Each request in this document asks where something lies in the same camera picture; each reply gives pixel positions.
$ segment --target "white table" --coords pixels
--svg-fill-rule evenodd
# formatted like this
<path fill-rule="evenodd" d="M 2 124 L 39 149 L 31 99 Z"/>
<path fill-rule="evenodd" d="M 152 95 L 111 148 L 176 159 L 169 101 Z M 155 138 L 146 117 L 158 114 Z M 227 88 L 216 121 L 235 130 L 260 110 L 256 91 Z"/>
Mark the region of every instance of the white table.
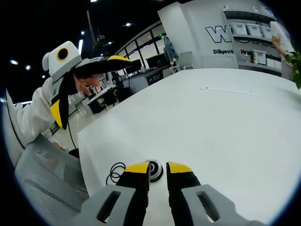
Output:
<path fill-rule="evenodd" d="M 301 174 L 301 90 L 239 69 L 173 74 L 131 96 L 79 133 L 89 195 L 111 166 L 157 159 L 191 167 L 249 220 L 271 223 Z M 151 184 L 144 225 L 173 226 L 166 173 Z"/>

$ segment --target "black cable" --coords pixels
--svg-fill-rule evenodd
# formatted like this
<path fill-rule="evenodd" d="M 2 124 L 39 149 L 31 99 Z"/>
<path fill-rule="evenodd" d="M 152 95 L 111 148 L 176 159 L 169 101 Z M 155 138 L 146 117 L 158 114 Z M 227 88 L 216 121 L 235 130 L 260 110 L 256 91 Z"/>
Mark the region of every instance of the black cable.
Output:
<path fill-rule="evenodd" d="M 73 141 L 73 138 L 72 138 L 72 134 L 71 134 L 71 131 L 70 131 L 69 120 L 67 121 L 67 124 L 68 124 L 68 129 L 69 129 L 71 141 L 72 141 L 72 143 L 73 143 L 74 148 L 76 149 L 76 146 L 75 146 L 75 144 L 74 144 L 74 141 Z"/>
<path fill-rule="evenodd" d="M 8 108 L 8 97 L 6 95 L 6 90 L 4 91 L 4 93 L 5 93 L 5 99 L 6 99 L 6 107 Z M 17 133 L 15 131 L 15 128 L 14 128 L 14 125 L 13 125 L 13 121 L 11 120 L 11 117 L 10 117 L 9 108 L 8 108 L 8 115 L 9 115 L 9 119 L 10 119 L 10 122 L 11 122 L 11 126 L 13 128 L 14 133 L 15 133 L 15 136 L 16 136 L 17 140 L 19 141 L 20 145 L 22 146 L 22 148 L 25 149 L 25 147 L 21 143 L 21 141 L 20 141 L 20 139 L 19 139 L 19 137 L 18 137 L 18 135 L 17 135 Z"/>
<path fill-rule="evenodd" d="M 117 168 L 123 168 L 123 170 L 125 170 L 125 169 L 126 169 L 126 165 L 125 165 L 123 162 L 117 162 L 117 163 L 115 163 L 115 164 L 111 167 L 111 169 L 110 169 L 110 174 L 107 176 L 107 178 L 106 178 L 106 180 L 105 180 L 105 184 L 106 184 L 106 185 L 108 185 L 108 179 L 109 179 L 109 178 L 110 178 L 110 180 L 111 180 L 113 183 L 115 183 L 115 184 L 118 182 L 118 180 L 117 180 L 117 181 L 114 181 L 114 180 L 113 180 L 113 178 L 119 179 L 119 178 L 121 177 L 121 174 L 114 172 L 114 170 L 117 169 Z"/>

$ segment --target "storage bin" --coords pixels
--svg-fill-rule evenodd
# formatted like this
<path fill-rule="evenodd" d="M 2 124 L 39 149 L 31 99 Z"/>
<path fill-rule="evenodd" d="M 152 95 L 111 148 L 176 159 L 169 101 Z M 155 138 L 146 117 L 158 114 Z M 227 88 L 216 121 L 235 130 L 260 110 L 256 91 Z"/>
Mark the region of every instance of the storage bin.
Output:
<path fill-rule="evenodd" d="M 272 59 L 267 59 L 267 66 L 275 68 L 275 61 Z"/>
<path fill-rule="evenodd" d="M 262 37 L 260 26 L 257 24 L 246 24 L 246 30 L 248 31 L 249 35 Z"/>
<path fill-rule="evenodd" d="M 265 38 L 272 39 L 272 31 L 270 27 L 260 26 L 260 31 Z"/>
<path fill-rule="evenodd" d="M 231 23 L 231 28 L 234 34 L 248 34 L 244 23 Z"/>
<path fill-rule="evenodd" d="M 266 60 L 266 52 L 265 51 L 260 51 L 260 50 L 255 50 L 253 49 L 253 57 L 257 58 L 257 62 L 260 65 L 266 65 L 267 60 Z"/>
<path fill-rule="evenodd" d="M 275 60 L 275 67 L 276 67 L 277 69 L 281 70 L 281 69 L 282 69 L 282 63 L 279 62 L 279 61 L 277 61 L 277 60 Z"/>

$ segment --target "glass wall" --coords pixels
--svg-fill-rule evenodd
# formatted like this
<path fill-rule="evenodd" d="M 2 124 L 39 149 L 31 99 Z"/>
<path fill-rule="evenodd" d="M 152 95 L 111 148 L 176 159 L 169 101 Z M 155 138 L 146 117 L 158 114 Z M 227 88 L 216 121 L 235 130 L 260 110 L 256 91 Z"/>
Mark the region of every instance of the glass wall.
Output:
<path fill-rule="evenodd" d="M 159 34 L 165 33 L 163 25 L 154 27 L 151 31 L 154 34 L 154 37 L 157 37 Z"/>
<path fill-rule="evenodd" d="M 149 65 L 147 63 L 147 59 L 155 55 L 164 53 L 164 40 L 158 36 L 162 33 L 165 33 L 165 30 L 163 28 L 163 25 L 160 24 L 142 34 L 135 41 L 129 43 L 126 46 L 126 50 L 129 54 L 129 59 L 139 59 L 141 61 L 141 65 L 143 66 L 144 63 L 146 69 L 148 69 Z M 122 57 L 126 57 L 126 51 L 123 49 L 119 52 L 119 55 Z"/>

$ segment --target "person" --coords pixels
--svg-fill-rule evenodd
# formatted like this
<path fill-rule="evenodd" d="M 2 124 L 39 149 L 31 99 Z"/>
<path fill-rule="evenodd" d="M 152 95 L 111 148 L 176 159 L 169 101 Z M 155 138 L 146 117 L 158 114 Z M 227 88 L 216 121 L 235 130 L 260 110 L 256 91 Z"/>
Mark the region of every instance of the person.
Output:
<path fill-rule="evenodd" d="M 293 81 L 292 65 L 287 62 L 287 57 L 290 55 L 289 52 L 294 51 L 289 32 L 279 22 L 271 21 L 270 26 L 272 43 L 281 54 L 282 77 Z"/>
<path fill-rule="evenodd" d="M 99 78 L 97 77 L 91 76 L 86 79 L 78 79 L 75 75 L 73 77 L 78 92 L 90 95 L 90 90 L 86 86 L 99 85 Z M 14 167 L 16 167 L 27 145 L 55 122 L 50 112 L 52 83 L 52 78 L 48 78 L 42 87 L 34 91 L 31 104 L 24 107 L 21 103 L 13 105 L 6 90 L 6 102 L 2 114 L 4 128 L 2 131 L 8 155 Z"/>

